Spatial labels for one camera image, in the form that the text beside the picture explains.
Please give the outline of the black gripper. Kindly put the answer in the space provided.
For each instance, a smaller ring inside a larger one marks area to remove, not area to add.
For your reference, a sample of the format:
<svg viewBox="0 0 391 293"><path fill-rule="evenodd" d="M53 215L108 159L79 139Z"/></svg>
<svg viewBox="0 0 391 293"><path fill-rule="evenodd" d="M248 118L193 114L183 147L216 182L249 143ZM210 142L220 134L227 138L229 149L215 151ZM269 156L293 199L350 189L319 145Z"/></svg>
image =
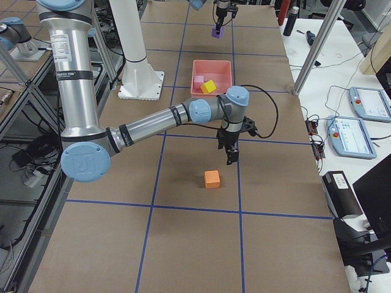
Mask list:
<svg viewBox="0 0 391 293"><path fill-rule="evenodd" d="M217 148L219 150L225 148L227 155L227 165L231 165L238 161L238 149L235 148L235 144L239 138L239 131L230 132L226 129L220 128L217 131L216 138L218 140Z"/></svg>
<svg viewBox="0 0 391 293"><path fill-rule="evenodd" d="M217 21L215 25L215 31L220 32L221 26L224 25L224 19L229 12L232 14L232 18L234 19L236 17L237 11L237 4L234 2L218 2L216 7Z"/></svg>

